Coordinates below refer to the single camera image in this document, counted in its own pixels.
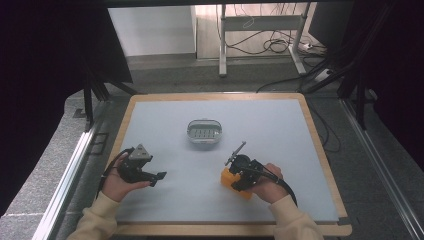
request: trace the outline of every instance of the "orange object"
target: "orange object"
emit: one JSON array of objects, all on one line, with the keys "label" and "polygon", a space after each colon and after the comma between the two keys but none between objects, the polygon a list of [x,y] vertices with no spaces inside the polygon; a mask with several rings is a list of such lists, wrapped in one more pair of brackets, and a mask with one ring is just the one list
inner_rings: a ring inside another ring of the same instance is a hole
[{"label": "orange object", "polygon": [[237,194],[244,197],[245,199],[250,199],[252,197],[251,192],[246,192],[246,191],[240,191],[239,192],[237,190],[234,190],[233,187],[231,187],[231,184],[233,184],[233,182],[237,182],[238,180],[240,180],[240,174],[233,175],[232,173],[230,173],[230,171],[227,167],[224,168],[224,170],[222,170],[222,172],[221,172],[221,184],[226,186],[227,188],[231,189],[232,191],[236,192]]}]

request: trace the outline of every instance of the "human hand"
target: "human hand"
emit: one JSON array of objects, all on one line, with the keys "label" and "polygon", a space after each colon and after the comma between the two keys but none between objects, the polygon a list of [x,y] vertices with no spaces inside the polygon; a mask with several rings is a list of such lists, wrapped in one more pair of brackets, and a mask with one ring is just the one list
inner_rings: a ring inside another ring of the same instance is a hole
[{"label": "human hand", "polygon": [[[277,175],[278,178],[283,179],[283,174],[281,173],[281,169],[279,167],[272,163],[268,163],[265,165],[265,168]],[[259,198],[271,204],[289,195],[286,189],[284,189],[282,186],[263,176],[259,178],[258,182],[253,185],[249,191],[255,193]]]},{"label": "human hand", "polygon": [[115,202],[121,202],[129,192],[135,189],[145,188],[150,185],[150,182],[148,181],[127,183],[119,176],[117,167],[122,163],[127,155],[128,153],[124,153],[118,158],[118,160],[116,160],[103,185],[103,194]]}]

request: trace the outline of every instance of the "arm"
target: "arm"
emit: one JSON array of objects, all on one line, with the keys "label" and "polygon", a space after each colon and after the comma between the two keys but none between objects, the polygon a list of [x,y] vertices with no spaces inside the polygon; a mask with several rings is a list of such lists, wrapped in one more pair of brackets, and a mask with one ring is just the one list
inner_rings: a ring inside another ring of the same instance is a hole
[{"label": "arm", "polygon": [[116,161],[98,198],[90,208],[83,210],[84,216],[78,222],[77,229],[67,238],[68,240],[107,239],[112,236],[117,227],[116,211],[122,199],[132,190],[150,185],[150,182],[127,183],[121,179],[116,167],[125,157],[126,154],[123,154]]},{"label": "arm", "polygon": [[[281,169],[268,163],[265,168],[283,179]],[[272,182],[270,179],[261,177],[258,183],[251,188],[262,200],[270,203],[269,209],[276,220],[274,237],[276,240],[300,239],[315,240],[324,239],[320,229],[308,214],[301,212],[294,204],[287,191]]]}]

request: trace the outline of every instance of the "sleeve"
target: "sleeve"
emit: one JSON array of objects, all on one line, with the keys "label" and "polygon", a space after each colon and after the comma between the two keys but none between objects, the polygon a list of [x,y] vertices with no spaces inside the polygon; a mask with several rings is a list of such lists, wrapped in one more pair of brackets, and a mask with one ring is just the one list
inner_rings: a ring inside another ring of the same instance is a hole
[{"label": "sleeve", "polygon": [[67,239],[109,238],[117,228],[115,215],[118,207],[118,202],[100,192],[93,205],[83,210],[84,216],[78,222],[76,230]]},{"label": "sleeve", "polygon": [[276,240],[323,240],[324,237],[308,214],[301,212],[290,195],[271,204],[269,207],[276,220],[274,238]]}]

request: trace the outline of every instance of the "wall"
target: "wall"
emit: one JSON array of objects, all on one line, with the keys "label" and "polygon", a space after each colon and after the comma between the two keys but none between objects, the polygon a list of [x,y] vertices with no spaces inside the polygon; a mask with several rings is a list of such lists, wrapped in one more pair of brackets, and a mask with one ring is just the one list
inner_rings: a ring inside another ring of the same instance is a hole
[{"label": "wall", "polygon": [[125,56],[195,53],[193,6],[111,8]]}]

